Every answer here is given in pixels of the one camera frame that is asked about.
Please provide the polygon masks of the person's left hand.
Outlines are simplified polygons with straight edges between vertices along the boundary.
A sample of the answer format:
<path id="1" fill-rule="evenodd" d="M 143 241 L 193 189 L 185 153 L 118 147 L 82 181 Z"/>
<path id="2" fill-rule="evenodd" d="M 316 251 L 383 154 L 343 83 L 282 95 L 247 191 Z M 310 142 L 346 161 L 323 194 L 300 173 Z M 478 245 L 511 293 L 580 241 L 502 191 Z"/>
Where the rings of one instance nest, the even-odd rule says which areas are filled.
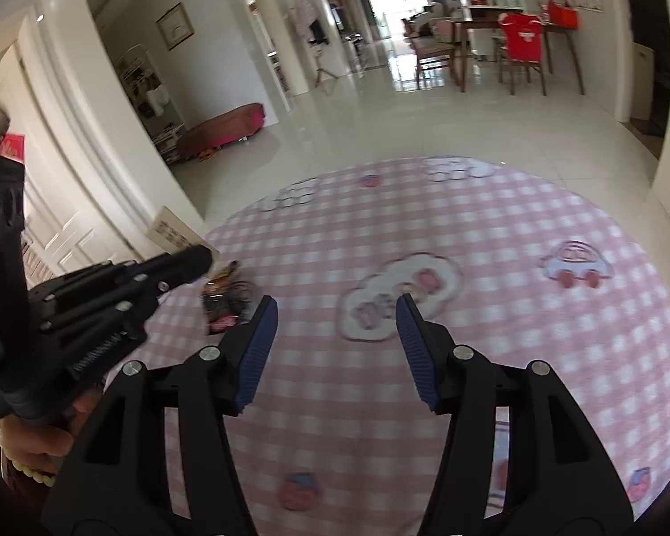
<path id="1" fill-rule="evenodd" d="M 56 461 L 68 456 L 85 422 L 102 396 L 100 387 L 92 387 L 71 405 L 73 415 L 66 430 L 49 425 L 32 425 L 9 415 L 0 421 L 0 445 L 8 460 L 47 476 L 55 476 Z"/>

